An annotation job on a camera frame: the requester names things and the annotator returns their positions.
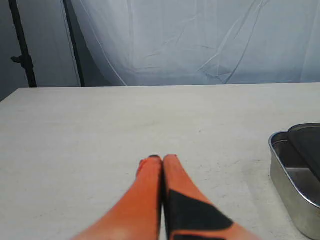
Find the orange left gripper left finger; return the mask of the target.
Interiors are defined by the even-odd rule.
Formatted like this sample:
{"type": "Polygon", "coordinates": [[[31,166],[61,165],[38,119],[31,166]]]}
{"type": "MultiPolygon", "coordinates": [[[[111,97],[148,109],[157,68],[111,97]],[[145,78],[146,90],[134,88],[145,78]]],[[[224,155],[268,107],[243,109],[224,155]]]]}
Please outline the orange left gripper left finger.
{"type": "Polygon", "coordinates": [[[124,196],[74,240],[158,240],[162,207],[163,162],[157,155],[140,161],[124,196]]]}

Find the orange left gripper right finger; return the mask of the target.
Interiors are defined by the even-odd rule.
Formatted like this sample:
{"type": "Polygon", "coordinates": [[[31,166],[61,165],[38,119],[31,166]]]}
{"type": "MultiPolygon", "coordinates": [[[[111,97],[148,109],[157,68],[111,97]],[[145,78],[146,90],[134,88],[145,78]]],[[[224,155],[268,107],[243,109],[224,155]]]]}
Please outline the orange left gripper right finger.
{"type": "Polygon", "coordinates": [[[163,159],[168,240],[249,240],[250,232],[219,211],[197,188],[175,154],[163,159]]]}

